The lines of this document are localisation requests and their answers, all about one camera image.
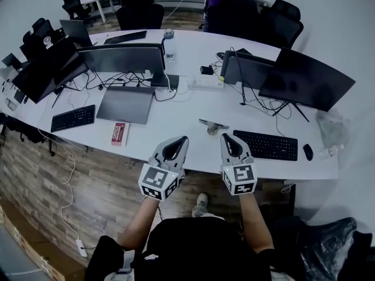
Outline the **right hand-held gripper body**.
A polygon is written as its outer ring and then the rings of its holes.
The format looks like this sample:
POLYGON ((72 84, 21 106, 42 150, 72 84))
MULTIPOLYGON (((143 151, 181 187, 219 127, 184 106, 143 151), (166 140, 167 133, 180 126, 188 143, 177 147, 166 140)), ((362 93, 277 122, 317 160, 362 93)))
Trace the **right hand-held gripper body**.
POLYGON ((253 193, 257 170, 252 157, 221 165, 221 176, 232 196, 253 193))

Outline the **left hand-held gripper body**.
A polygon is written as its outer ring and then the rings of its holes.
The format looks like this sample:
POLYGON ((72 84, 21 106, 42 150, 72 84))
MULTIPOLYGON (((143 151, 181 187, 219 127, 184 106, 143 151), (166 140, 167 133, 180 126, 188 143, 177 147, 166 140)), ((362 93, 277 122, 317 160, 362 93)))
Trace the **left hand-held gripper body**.
POLYGON ((162 156, 154 156, 144 164, 138 179, 141 193, 158 201, 165 201, 185 178, 182 168, 185 157, 167 160, 162 156))

